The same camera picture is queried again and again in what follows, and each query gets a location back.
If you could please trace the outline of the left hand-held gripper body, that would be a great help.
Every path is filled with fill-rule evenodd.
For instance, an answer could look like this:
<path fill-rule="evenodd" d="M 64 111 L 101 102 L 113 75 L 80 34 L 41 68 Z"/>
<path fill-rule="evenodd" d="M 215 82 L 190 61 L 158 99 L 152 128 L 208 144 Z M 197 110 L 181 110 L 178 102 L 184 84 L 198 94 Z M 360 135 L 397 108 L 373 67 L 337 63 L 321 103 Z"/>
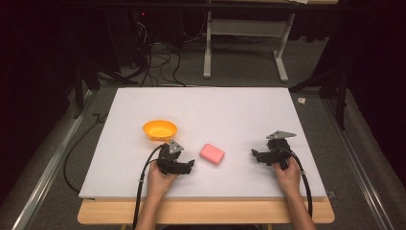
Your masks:
<path fill-rule="evenodd" d="M 158 159 L 157 166 L 163 174 L 172 174 L 171 170 L 175 167 L 182 167 L 182 163 L 178 163 L 177 159 L 184 148 L 175 142 L 170 140 L 168 143 L 162 145 Z"/>

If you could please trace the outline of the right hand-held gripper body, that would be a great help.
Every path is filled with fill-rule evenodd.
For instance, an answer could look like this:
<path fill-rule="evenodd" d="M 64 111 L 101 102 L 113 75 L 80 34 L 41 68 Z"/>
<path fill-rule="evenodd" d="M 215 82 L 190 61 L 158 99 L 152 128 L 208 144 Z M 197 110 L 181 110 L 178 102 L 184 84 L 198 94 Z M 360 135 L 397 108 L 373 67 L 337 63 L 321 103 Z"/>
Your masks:
<path fill-rule="evenodd" d="M 269 155 L 265 160 L 265 164 L 271 166 L 272 164 L 279 163 L 281 169 L 284 171 L 288 168 L 288 159 L 292 156 L 292 151 L 287 143 L 287 138 L 295 137 L 295 133 L 277 130 L 269 134 L 266 139 Z"/>

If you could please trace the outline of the person's left hand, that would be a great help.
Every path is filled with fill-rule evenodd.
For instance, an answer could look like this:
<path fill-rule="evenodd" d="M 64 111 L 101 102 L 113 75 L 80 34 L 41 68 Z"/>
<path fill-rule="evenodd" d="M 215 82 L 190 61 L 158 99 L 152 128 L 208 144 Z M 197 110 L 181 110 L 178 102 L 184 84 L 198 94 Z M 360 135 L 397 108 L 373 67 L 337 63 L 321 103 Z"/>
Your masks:
<path fill-rule="evenodd" d="M 156 162 L 152 161 L 147 175 L 147 197 L 161 199 L 177 177 L 177 174 L 163 174 Z"/>

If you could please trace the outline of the person's right hand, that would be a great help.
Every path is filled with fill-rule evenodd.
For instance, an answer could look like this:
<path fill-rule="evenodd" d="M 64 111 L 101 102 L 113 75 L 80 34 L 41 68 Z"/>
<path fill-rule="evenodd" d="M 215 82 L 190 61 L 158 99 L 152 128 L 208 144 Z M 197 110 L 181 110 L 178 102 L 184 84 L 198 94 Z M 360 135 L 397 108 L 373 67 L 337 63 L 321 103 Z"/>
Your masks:
<path fill-rule="evenodd" d="M 288 159 L 288 168 L 283 170 L 280 163 L 273 165 L 277 180 L 286 197 L 301 196 L 300 180 L 301 171 L 293 157 Z"/>

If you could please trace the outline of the pink soap bar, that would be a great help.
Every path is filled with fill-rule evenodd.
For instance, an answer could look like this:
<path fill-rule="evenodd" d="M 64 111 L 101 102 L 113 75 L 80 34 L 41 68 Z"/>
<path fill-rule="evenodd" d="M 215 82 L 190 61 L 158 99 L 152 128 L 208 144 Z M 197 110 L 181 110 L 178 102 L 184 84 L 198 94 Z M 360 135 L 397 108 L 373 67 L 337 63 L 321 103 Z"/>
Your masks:
<path fill-rule="evenodd" d="M 218 166 L 221 163 L 224 155 L 225 152 L 223 150 L 210 144 L 206 144 L 199 152 L 199 156 L 201 158 L 205 159 L 206 161 L 216 166 Z"/>

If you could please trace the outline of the orange plastic bowl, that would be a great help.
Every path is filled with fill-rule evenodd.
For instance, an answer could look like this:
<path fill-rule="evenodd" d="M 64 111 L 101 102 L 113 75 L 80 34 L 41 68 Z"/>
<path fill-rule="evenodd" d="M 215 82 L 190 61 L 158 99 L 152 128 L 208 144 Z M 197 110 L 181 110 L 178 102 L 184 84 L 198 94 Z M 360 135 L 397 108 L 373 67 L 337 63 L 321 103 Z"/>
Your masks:
<path fill-rule="evenodd" d="M 166 120 L 153 120 L 143 125 L 143 132 L 151 141 L 167 142 L 177 133 L 177 126 Z"/>

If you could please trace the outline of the wooden table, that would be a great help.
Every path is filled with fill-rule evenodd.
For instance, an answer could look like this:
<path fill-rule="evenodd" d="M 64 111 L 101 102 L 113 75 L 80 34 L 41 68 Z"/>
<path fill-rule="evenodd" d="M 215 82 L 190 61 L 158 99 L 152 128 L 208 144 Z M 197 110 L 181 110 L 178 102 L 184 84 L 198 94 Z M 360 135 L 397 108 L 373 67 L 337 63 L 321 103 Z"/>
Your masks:
<path fill-rule="evenodd" d="M 136 201 L 123 198 L 85 199 L 79 208 L 81 224 L 131 224 Z M 158 224 L 275 224 L 290 223 L 283 198 L 167 199 L 157 214 Z"/>

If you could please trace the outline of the white foam board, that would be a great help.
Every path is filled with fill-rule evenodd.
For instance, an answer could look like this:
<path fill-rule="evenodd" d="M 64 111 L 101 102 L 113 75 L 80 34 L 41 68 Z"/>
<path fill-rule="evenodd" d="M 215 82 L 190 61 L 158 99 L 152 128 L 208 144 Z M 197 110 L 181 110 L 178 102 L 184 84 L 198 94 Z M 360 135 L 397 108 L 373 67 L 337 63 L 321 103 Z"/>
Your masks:
<path fill-rule="evenodd" d="M 251 149 L 265 151 L 266 137 L 295 133 L 290 148 L 308 181 L 303 196 L 320 200 L 325 187 L 297 111 L 287 89 L 279 87 L 143 87 L 117 91 L 90 168 L 82 198 L 134 198 L 147 158 L 156 148 L 143 132 L 152 120 L 171 121 L 184 149 L 180 161 L 195 160 L 190 174 L 179 176 L 167 196 L 182 198 L 277 198 L 282 196 L 272 168 L 259 163 Z M 216 166 L 199 156 L 206 145 L 225 152 Z"/>

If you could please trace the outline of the black metal stand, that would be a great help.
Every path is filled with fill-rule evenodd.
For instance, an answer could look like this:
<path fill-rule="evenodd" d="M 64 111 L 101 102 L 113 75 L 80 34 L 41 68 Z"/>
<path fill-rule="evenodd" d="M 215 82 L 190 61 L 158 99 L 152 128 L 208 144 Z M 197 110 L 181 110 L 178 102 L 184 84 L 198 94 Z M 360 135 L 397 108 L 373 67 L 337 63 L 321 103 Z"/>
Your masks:
<path fill-rule="evenodd" d="M 129 85 L 137 84 L 137 81 L 126 79 L 117 72 L 101 67 L 94 61 L 88 59 L 80 60 L 75 68 L 75 119 L 77 119 L 84 112 L 83 86 L 86 85 L 90 91 L 98 91 L 101 88 L 99 73 L 102 73 L 110 79 L 120 83 Z"/>
<path fill-rule="evenodd" d="M 324 73 L 304 80 L 288 90 L 290 93 L 296 93 L 307 87 L 320 86 L 318 92 L 321 99 L 336 99 L 335 119 L 341 129 L 345 129 L 344 112 L 346 107 L 347 94 L 347 73 L 339 67 L 329 69 Z"/>

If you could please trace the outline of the dark computer tower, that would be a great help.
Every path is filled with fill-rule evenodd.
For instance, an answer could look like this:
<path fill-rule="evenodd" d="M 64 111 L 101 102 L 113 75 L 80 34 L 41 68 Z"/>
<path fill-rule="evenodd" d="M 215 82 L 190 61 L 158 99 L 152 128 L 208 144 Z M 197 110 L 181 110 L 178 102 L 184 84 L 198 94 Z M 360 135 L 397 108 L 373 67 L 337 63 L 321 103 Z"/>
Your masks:
<path fill-rule="evenodd" d="M 153 42 L 169 42 L 175 47 L 183 45 L 184 20 L 180 11 L 128 10 L 127 18 L 135 47 L 133 62 L 142 64 Z"/>

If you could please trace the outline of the aluminium rail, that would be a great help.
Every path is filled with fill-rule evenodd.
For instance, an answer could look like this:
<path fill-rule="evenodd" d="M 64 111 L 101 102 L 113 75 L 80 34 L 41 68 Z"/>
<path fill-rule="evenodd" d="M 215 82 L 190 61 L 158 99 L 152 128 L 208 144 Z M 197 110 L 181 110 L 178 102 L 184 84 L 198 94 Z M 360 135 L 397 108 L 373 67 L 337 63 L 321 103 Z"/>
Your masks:
<path fill-rule="evenodd" d="M 367 176 L 366 171 L 358 158 L 355 148 L 353 147 L 347 133 L 341 129 L 336 121 L 335 110 L 330 100 L 322 100 L 322 104 L 327 111 L 330 120 L 333 122 L 334 127 L 343 143 L 346 151 L 347 158 L 349 159 L 351 171 L 358 183 L 358 186 L 365 198 L 375 222 L 379 230 L 395 230 L 385 208 L 382 205 L 375 187 L 372 185 L 370 178 Z"/>
<path fill-rule="evenodd" d="M 27 202 L 25 203 L 11 230 L 29 230 L 32 222 L 34 221 L 34 217 L 39 211 L 40 206 L 54 183 L 63 161 L 67 157 L 67 149 L 72 141 L 72 138 L 79 129 L 83 119 L 83 113 L 86 111 L 89 104 L 92 103 L 94 97 L 95 93 L 91 90 L 87 90 L 84 94 L 83 110 L 79 113 L 75 113 L 67 122 L 68 127 L 63 132 L 63 138 L 57 142 L 55 151 L 49 159 L 47 166 L 42 171 L 41 176 L 36 181 L 30 197 L 27 199 Z"/>

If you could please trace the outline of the white metal desk frame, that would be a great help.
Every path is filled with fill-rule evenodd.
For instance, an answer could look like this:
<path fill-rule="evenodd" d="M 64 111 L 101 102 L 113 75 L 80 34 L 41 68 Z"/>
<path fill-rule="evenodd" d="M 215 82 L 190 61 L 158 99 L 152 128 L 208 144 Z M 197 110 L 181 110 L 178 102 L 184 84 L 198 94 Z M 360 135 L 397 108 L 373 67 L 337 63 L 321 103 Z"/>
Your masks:
<path fill-rule="evenodd" d="M 209 79 L 212 74 L 212 36 L 236 35 L 256 37 L 279 37 L 281 45 L 273 52 L 273 58 L 281 82 L 288 82 L 288 76 L 282 61 L 282 55 L 295 19 L 290 13 L 285 21 L 258 21 L 242 19 L 217 19 L 212 13 L 206 13 L 206 47 L 204 54 L 203 78 Z"/>

